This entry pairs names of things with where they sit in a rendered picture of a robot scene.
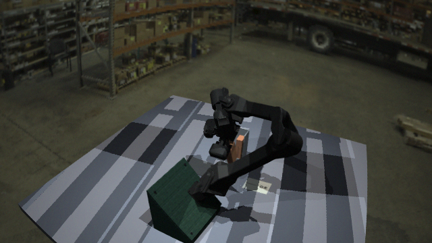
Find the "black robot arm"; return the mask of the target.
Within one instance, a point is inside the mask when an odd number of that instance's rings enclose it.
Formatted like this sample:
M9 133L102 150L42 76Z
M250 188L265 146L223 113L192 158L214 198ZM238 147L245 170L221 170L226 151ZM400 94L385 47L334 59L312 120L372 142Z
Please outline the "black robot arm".
M266 145L229 164L219 161L195 181L188 193L198 203L214 195L225 196L231 185L246 173L274 159L297 155L302 149L303 139L291 120L290 114L281 107L250 102L236 94L229 96L226 88L212 90L211 104L214 119L208 119L203 128L206 138L219 135L215 125L226 130L233 124L232 113L239 117L259 117L271 121L271 131Z

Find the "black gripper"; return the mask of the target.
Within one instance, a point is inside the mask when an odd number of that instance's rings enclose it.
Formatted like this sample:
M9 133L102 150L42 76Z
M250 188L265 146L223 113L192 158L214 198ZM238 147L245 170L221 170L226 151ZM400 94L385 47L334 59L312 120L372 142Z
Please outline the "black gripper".
M234 141L239 130L240 126L236 124L236 122L239 122L239 124L242 124L244 117L239 117L232 113L232 119L233 124L230 128L226 130L219 129L216 125L214 127L214 130L217 130L219 135L216 134L219 138L219 142L212 144L209 154L211 157L215 157L218 159L226 160L227 156L229 155L229 152L231 151L233 145L230 145L229 141Z

